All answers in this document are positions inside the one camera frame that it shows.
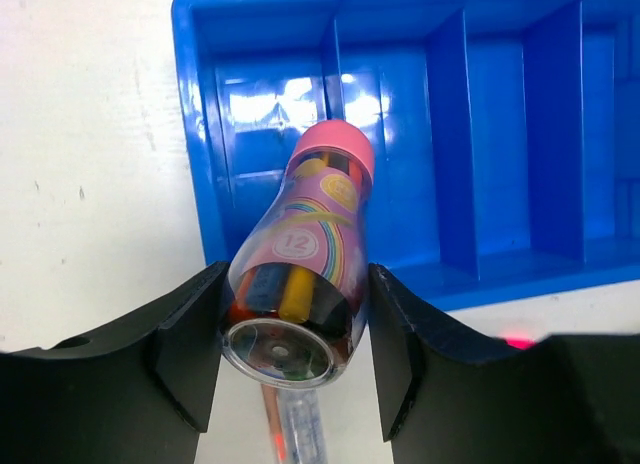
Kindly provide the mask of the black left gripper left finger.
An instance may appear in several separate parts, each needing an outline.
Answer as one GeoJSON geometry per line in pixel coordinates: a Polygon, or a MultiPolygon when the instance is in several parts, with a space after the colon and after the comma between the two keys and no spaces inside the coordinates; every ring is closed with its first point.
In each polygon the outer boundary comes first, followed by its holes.
{"type": "Polygon", "coordinates": [[[1,357],[5,463],[191,463],[221,358],[217,262],[49,349],[1,357]]]}

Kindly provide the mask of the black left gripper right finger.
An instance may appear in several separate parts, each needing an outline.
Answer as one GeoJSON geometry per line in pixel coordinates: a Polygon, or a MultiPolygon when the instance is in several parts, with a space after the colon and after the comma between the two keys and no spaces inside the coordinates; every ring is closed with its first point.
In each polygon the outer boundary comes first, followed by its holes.
{"type": "Polygon", "coordinates": [[[369,268],[381,430],[397,463],[635,463],[637,335],[519,349],[369,268]]]}

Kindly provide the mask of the crayon bottle pink cap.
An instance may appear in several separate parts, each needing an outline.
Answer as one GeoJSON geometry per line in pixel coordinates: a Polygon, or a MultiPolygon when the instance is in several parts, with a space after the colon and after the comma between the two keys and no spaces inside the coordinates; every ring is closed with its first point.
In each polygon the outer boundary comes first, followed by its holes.
{"type": "Polygon", "coordinates": [[[246,376],[313,389],[344,372],[367,319],[374,166],[369,139],[344,120],[319,122],[296,143],[222,288],[223,354],[246,376]]]}

